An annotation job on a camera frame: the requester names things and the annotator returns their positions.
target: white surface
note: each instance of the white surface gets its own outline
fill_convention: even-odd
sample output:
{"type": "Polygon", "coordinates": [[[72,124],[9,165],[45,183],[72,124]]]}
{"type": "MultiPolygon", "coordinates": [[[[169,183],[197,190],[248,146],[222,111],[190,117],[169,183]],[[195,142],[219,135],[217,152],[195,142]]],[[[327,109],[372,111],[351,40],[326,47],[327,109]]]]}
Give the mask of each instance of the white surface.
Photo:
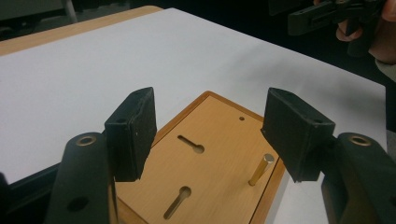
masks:
{"type": "MultiPolygon", "coordinates": [[[[147,86],[159,129],[207,90],[263,114],[276,87],[335,121],[335,134],[366,134],[386,147],[382,86],[175,9],[1,57],[0,68],[0,171],[8,182],[59,162],[70,138],[101,132],[123,99],[147,86]]],[[[284,180],[268,220],[327,223],[320,183],[284,180]]]]}

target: black plastic part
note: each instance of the black plastic part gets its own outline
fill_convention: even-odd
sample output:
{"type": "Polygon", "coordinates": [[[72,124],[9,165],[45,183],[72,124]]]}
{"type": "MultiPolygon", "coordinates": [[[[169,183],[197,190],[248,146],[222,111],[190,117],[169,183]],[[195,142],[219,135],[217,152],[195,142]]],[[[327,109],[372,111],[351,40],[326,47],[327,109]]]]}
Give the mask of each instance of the black plastic part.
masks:
{"type": "Polygon", "coordinates": [[[131,93],[105,123],[107,146],[113,151],[116,181],[135,181],[143,173],[157,132],[154,90],[131,93]]]}
{"type": "Polygon", "coordinates": [[[291,13],[288,16],[288,33],[303,35],[332,24],[335,14],[335,4],[331,1],[291,13]]]}
{"type": "Polygon", "coordinates": [[[321,184],[323,201],[330,224],[340,223],[347,205],[347,190],[345,186],[340,187],[325,176],[321,184]]]}
{"type": "Polygon", "coordinates": [[[84,133],[66,145],[52,190],[46,224],[118,223],[106,141],[84,133]]]}
{"type": "Polygon", "coordinates": [[[319,146],[332,141],[335,124],[295,94],[268,90],[262,134],[294,181],[318,180],[319,146]]]}
{"type": "Polygon", "coordinates": [[[58,166],[55,164],[7,186],[6,197],[9,201],[0,223],[43,223],[58,166]]]}
{"type": "Polygon", "coordinates": [[[372,138],[341,133],[335,149],[347,190],[339,223],[395,223],[396,164],[372,138]]]}
{"type": "Polygon", "coordinates": [[[359,18],[358,17],[353,17],[347,19],[347,24],[346,24],[346,36],[350,36],[356,31],[359,30],[359,27],[361,24],[359,23],[359,18]]]}
{"type": "Polygon", "coordinates": [[[7,210],[11,206],[10,192],[6,177],[0,173],[0,221],[6,216],[7,210]]]}
{"type": "Polygon", "coordinates": [[[368,54],[375,38],[375,28],[378,18],[372,19],[366,24],[362,24],[362,34],[358,39],[351,41],[347,47],[347,54],[352,57],[363,57],[368,54]]]}

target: hand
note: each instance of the hand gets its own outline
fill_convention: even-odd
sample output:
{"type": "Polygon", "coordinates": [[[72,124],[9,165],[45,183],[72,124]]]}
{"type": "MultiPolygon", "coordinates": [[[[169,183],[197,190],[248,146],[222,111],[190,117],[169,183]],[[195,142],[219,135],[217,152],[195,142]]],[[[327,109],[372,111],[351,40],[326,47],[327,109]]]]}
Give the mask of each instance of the hand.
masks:
{"type": "MultiPolygon", "coordinates": [[[[341,41],[351,41],[361,36],[363,30],[346,36],[347,21],[338,24],[336,36],[341,41]]],[[[369,52],[380,62],[396,64],[396,0],[387,0],[375,30],[375,39],[369,52]]]]}

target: small hole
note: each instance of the small hole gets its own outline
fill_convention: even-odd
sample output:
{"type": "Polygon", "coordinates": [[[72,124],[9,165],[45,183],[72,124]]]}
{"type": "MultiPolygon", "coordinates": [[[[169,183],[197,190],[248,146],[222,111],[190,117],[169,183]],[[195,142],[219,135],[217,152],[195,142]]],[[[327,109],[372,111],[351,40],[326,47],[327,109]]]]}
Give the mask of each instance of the small hole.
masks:
{"type": "Polygon", "coordinates": [[[125,122],[125,121],[126,121],[126,119],[117,119],[117,120],[116,120],[117,123],[123,123],[123,122],[125,122]]]}
{"type": "Polygon", "coordinates": [[[96,141],[95,136],[83,136],[77,140],[76,144],[80,147],[85,147],[94,143],[95,141],[96,141]]]}
{"type": "Polygon", "coordinates": [[[396,207],[396,196],[390,197],[389,199],[390,203],[396,207]]]}
{"type": "Polygon", "coordinates": [[[349,137],[349,141],[351,141],[353,144],[358,145],[358,146],[362,146],[362,147],[368,147],[371,145],[370,140],[361,137],[361,136],[350,136],[349,137]]]}
{"type": "Polygon", "coordinates": [[[88,202],[89,200],[87,197],[75,198],[73,201],[69,203],[69,205],[67,205],[67,210],[69,210],[70,212],[81,211],[87,206],[88,202]]]}

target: keyhole slot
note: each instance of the keyhole slot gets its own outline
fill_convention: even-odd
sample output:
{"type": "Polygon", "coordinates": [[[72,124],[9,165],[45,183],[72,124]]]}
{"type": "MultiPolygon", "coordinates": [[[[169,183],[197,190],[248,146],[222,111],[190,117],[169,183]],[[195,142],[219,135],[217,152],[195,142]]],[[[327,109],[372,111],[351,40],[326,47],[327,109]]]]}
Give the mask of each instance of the keyhole slot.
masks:
{"type": "Polygon", "coordinates": [[[177,137],[180,141],[184,142],[185,144],[189,145],[190,147],[192,147],[192,150],[194,150],[194,152],[201,154],[204,153],[205,148],[202,145],[197,145],[195,143],[193,143],[191,140],[187,139],[186,137],[184,137],[183,135],[179,135],[177,137]]]}
{"type": "Polygon", "coordinates": [[[171,216],[176,212],[178,207],[181,205],[181,203],[190,197],[191,195],[191,189],[189,187],[181,187],[179,194],[177,198],[172,202],[172,204],[169,206],[168,210],[166,210],[165,214],[163,214],[163,218],[169,219],[171,216]]]}

